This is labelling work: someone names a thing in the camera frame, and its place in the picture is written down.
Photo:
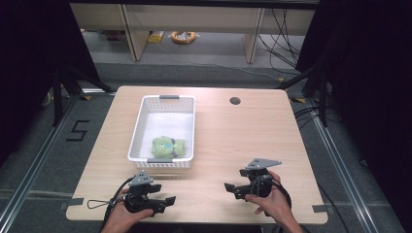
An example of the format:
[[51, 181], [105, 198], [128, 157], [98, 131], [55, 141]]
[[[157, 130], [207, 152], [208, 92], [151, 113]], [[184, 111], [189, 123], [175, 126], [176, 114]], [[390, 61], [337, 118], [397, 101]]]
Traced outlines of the metal floor rail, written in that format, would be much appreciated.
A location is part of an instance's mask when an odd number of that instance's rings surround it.
[[11, 193], [7, 205], [2, 209], [0, 214], [0, 233], [7, 233], [13, 225], [13, 222], [16, 219], [21, 206], [23, 205], [25, 198], [49, 158], [52, 148], [54, 147], [58, 136], [61, 134], [67, 117], [75, 106], [77, 100], [77, 96], [71, 96], [67, 99], [65, 107], [63, 108], [62, 116], [51, 127], [46, 139], [41, 144], [41, 147], [27, 168], [24, 177], [18, 183], [17, 188]]
[[327, 127], [324, 126], [324, 124], [321, 122], [321, 118], [319, 116], [315, 117], [314, 122], [326, 147], [327, 153], [331, 159], [337, 176], [342, 183], [342, 186], [348, 196], [351, 206], [355, 211], [355, 214], [358, 217], [364, 233], [379, 233], [371, 212], [369, 211], [369, 208], [367, 207], [363, 197], [361, 196]]

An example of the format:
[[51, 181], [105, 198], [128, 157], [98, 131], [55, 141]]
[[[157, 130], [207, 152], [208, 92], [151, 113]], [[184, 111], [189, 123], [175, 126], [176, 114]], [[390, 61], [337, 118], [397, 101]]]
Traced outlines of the light wooden shelf unit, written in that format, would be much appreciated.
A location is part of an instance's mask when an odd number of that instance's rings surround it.
[[269, 8], [97, 3], [72, 3], [70, 7], [82, 29], [124, 31], [134, 61], [142, 58], [152, 31], [194, 31], [241, 34], [246, 61], [252, 63], [258, 35], [304, 36], [314, 15], [312, 10]]

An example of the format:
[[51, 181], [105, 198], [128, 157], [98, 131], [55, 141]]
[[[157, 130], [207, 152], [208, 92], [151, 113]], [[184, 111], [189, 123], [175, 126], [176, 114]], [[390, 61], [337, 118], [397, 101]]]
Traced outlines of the green mitten with face print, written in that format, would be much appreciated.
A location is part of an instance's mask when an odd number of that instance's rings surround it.
[[175, 152], [175, 140], [165, 136], [157, 137], [152, 142], [152, 154], [155, 158], [175, 158], [178, 154]]

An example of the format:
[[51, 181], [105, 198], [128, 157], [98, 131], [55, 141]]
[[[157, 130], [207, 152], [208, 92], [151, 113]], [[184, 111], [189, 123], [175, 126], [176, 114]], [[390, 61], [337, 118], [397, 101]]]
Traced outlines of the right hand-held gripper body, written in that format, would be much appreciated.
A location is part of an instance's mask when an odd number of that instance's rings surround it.
[[255, 158], [244, 169], [256, 170], [257, 175], [252, 178], [248, 178], [252, 190], [250, 194], [258, 197], [267, 197], [271, 192], [272, 177], [268, 172], [268, 168], [272, 166], [280, 165], [279, 160], [270, 160], [263, 158]]

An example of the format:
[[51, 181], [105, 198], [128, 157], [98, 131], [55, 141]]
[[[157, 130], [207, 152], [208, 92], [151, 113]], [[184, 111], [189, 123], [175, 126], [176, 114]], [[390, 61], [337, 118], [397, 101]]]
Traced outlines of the black metal stand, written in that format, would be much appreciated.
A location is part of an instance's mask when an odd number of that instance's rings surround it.
[[306, 84], [302, 89], [304, 97], [313, 97], [315, 93], [318, 93], [319, 105], [318, 111], [320, 114], [320, 121], [323, 127], [327, 127], [326, 123], [326, 96], [327, 96], [327, 78], [323, 71], [323, 68], [319, 64], [315, 64], [301, 74], [295, 76], [291, 80], [281, 83], [278, 89], [286, 90], [294, 84], [306, 79]]
[[54, 98], [54, 122], [53, 126], [57, 126], [63, 119], [63, 102], [61, 87], [65, 87], [70, 96], [78, 96], [83, 93], [78, 80], [86, 81], [92, 85], [102, 89], [104, 92], [115, 92], [114, 88], [102, 83], [98, 76], [91, 76], [81, 71], [80, 69], [67, 65], [60, 65], [55, 69], [52, 78], [52, 91]]

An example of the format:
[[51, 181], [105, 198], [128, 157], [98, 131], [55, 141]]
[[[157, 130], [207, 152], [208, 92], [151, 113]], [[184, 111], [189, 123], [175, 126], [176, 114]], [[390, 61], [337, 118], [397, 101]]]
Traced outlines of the person's right hand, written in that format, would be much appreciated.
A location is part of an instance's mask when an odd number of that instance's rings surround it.
[[293, 219], [292, 209], [288, 204], [287, 198], [275, 185], [271, 187], [271, 192], [267, 197], [247, 194], [245, 198], [248, 202], [257, 205], [257, 209], [255, 210], [256, 215], [267, 213], [279, 225], [285, 225]]

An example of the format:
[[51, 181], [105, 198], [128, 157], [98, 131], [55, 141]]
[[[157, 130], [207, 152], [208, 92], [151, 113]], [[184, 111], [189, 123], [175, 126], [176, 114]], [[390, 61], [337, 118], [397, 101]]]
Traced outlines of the person's left hand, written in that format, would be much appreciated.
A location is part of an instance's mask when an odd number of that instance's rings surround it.
[[154, 211], [151, 209], [131, 213], [126, 209], [123, 202], [117, 202], [100, 233], [127, 233], [138, 221], [151, 216], [153, 213]]

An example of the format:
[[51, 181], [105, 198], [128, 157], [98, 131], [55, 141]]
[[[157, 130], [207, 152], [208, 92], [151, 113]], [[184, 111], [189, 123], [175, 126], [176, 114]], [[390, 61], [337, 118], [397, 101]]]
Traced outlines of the yellow packet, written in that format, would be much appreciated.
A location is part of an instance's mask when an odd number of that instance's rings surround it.
[[147, 42], [158, 44], [161, 42], [163, 35], [164, 35], [163, 31], [153, 31], [150, 33]]

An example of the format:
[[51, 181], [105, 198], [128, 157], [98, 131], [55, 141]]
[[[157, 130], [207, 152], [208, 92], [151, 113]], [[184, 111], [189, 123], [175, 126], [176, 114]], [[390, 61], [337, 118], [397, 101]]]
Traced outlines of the white plastic basket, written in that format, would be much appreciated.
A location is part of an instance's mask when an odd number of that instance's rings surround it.
[[[141, 102], [128, 160], [140, 169], [189, 169], [194, 158], [195, 98], [190, 95], [147, 95]], [[182, 157], [158, 159], [152, 154], [157, 137], [186, 141]]]

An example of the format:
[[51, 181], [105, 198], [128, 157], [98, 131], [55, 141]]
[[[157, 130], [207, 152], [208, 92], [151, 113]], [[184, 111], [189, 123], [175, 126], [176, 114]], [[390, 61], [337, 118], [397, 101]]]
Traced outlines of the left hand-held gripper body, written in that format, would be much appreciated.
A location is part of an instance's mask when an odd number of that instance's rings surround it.
[[148, 197], [149, 188], [150, 185], [153, 185], [153, 181], [154, 179], [146, 171], [140, 172], [131, 180], [124, 197], [124, 206], [129, 212], [138, 213], [146, 209], [156, 211], [158, 202]]

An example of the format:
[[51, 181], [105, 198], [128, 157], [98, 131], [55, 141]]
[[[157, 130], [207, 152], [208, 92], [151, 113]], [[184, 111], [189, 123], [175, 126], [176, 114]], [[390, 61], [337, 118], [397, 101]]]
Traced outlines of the dark curtain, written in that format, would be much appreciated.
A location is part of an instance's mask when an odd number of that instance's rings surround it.
[[319, 0], [297, 68], [312, 66], [346, 18], [326, 76], [376, 182], [412, 233], [412, 0]]
[[69, 0], [0, 0], [0, 166], [17, 148], [57, 70], [99, 80]]

